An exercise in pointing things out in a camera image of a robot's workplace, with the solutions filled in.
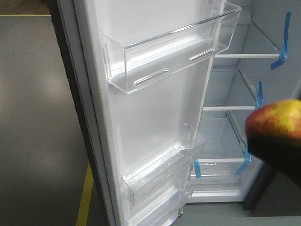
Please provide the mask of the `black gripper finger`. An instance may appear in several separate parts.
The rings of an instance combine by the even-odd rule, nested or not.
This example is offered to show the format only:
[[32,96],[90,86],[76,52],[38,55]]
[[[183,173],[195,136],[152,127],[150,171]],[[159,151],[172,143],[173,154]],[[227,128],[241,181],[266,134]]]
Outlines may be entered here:
[[252,135],[249,152],[301,185],[301,140],[291,137]]

